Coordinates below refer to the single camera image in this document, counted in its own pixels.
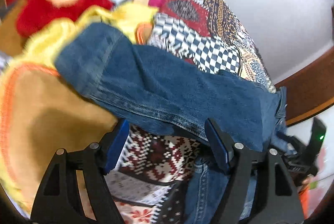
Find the blue denim jacket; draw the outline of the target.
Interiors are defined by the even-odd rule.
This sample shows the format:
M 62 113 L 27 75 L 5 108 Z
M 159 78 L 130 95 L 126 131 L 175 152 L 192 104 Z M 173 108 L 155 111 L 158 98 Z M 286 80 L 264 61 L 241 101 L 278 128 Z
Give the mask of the blue denim jacket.
M 278 137 L 286 133 L 284 88 L 271 93 L 224 70 L 205 73 L 104 23 L 86 27 L 54 65 L 80 95 L 152 134 L 208 144 L 204 123 L 212 118 L 249 149 L 286 149 Z

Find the patchwork patterned bedspread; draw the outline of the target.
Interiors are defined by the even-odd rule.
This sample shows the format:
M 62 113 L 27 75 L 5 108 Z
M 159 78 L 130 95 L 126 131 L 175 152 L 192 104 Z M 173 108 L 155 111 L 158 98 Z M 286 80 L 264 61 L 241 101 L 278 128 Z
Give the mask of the patchwork patterned bedspread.
M 167 0 L 154 16 L 147 44 L 203 72 L 259 88 L 264 136 L 243 133 L 241 139 L 251 148 L 273 140 L 285 95 L 272 84 L 253 39 L 224 0 Z M 206 146 L 132 124 L 124 152 L 106 181 L 126 223 L 209 223 L 229 176 Z

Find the yellow orange blanket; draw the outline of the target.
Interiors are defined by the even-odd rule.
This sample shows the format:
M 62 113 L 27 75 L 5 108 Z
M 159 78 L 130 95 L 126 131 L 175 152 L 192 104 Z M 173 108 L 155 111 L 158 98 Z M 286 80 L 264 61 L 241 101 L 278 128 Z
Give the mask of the yellow orange blanket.
M 63 82 L 53 65 L 55 54 L 97 19 L 116 25 L 135 42 L 138 27 L 150 23 L 157 11 L 149 0 L 133 0 L 112 12 L 92 7 L 78 21 L 53 21 L 28 40 L 1 77 L 1 184 L 26 215 L 56 150 L 82 150 L 117 123 Z M 106 177 L 120 212 L 136 221 L 156 214 L 180 218 L 196 148 L 191 139 L 131 126 L 121 162 Z

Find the wooden door frame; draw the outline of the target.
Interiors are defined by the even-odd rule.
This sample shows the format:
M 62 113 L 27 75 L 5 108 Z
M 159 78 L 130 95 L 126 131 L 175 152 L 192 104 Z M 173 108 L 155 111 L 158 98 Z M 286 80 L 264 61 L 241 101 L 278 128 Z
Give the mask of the wooden door frame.
M 286 87 L 286 125 L 303 122 L 333 106 L 334 55 L 330 48 L 321 57 L 275 87 Z

